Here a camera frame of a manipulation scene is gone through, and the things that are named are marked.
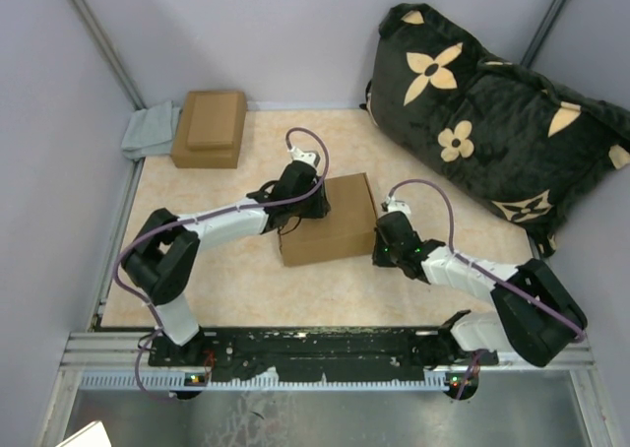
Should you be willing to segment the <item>brown cardboard box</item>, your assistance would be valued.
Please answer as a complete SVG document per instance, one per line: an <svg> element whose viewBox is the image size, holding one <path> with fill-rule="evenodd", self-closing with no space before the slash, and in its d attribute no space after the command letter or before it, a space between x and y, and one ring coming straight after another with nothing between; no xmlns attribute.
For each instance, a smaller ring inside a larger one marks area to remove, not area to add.
<svg viewBox="0 0 630 447"><path fill-rule="evenodd" d="M318 264L372 253L376 205L366 173L330 178L325 182L331 210L323 219L291 220L279 237L287 267Z"/></svg>

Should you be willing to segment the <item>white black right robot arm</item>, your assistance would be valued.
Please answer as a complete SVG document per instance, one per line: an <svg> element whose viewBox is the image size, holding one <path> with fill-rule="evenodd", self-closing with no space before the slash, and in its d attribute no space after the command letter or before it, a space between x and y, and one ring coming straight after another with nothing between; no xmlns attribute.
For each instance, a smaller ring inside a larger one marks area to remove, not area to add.
<svg viewBox="0 0 630 447"><path fill-rule="evenodd" d="M440 338L438 350L451 364L464 362L474 351L513 351L545 367L585 338L585 313L541 260L514 265L474 259L445 242L421 239L400 211L380 217L375 234L375 266L398 268L411 280L458 289L493 306L446 324L448 334Z"/></svg>

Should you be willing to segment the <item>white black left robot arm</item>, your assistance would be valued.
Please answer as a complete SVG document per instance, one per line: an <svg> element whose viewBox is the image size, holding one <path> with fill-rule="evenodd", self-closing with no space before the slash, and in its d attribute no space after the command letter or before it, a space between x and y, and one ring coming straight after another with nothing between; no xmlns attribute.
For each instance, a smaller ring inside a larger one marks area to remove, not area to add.
<svg viewBox="0 0 630 447"><path fill-rule="evenodd" d="M119 265L139 288L170 340L169 352L191 365L204 353L201 328L184 290L199 253L248 236L283 228L291 219L322 219L330 211L323 178L305 161L288 164L272 180L231 206L175 215L166 208L150 214Z"/></svg>

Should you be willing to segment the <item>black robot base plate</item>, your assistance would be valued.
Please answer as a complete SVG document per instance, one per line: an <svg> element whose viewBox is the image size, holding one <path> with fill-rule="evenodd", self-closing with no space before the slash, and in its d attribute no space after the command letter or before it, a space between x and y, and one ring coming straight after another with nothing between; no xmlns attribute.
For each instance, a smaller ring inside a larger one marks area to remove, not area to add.
<svg viewBox="0 0 630 447"><path fill-rule="evenodd" d="M464 364L446 324L420 327L215 328L179 348L158 336L151 367L206 368L214 381L249 380L274 368L283 381L421 380L426 370Z"/></svg>

